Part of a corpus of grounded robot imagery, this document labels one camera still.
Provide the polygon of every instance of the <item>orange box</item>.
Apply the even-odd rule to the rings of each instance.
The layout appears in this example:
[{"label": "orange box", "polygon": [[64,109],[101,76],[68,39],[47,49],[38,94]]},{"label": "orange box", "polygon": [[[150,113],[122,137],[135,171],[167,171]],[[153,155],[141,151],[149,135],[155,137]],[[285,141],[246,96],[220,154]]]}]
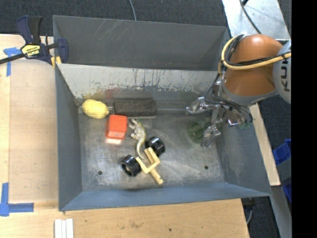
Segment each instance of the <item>orange box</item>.
[{"label": "orange box", "polygon": [[106,122],[106,138],[123,140],[127,133],[128,117],[110,115]]}]

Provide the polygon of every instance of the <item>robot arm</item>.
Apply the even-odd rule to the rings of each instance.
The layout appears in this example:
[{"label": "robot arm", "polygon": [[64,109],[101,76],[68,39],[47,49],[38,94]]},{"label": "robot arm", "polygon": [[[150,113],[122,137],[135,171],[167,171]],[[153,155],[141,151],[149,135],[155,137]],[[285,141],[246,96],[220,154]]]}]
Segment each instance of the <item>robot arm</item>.
[{"label": "robot arm", "polygon": [[224,46],[218,76],[186,114],[209,111],[210,125],[201,146],[220,136],[220,125],[246,126],[252,122],[248,107],[279,94],[291,103],[291,41],[284,46],[262,34],[239,35]]}]

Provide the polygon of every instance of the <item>yellow lemon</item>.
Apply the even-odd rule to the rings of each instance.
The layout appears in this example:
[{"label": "yellow lemon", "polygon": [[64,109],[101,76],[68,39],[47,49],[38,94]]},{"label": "yellow lemon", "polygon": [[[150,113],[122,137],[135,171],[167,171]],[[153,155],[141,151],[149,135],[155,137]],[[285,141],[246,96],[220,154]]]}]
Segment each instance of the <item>yellow lemon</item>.
[{"label": "yellow lemon", "polygon": [[101,101],[92,99],[85,100],[82,108],[86,115],[96,119],[105,118],[109,114],[107,105]]}]

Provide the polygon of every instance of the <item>yellow clamp label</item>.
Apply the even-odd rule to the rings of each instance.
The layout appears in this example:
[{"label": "yellow clamp label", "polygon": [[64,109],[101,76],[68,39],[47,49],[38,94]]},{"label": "yellow clamp label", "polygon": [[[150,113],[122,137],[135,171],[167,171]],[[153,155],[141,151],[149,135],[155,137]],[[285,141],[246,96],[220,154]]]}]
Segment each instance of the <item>yellow clamp label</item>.
[{"label": "yellow clamp label", "polygon": [[27,57],[32,57],[40,53],[40,45],[26,45],[21,49],[21,52]]}]

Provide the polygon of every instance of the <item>black wheel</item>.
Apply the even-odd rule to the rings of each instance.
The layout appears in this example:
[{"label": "black wheel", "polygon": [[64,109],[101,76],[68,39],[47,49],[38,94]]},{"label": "black wheel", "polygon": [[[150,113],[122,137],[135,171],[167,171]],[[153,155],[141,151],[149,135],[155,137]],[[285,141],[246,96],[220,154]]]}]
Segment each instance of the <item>black wheel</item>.
[{"label": "black wheel", "polygon": [[146,148],[151,147],[156,155],[159,157],[165,152],[165,145],[158,137],[151,137],[149,141],[145,143]]},{"label": "black wheel", "polygon": [[141,171],[139,163],[131,155],[126,156],[121,161],[121,166],[125,173],[131,177],[136,176]]}]

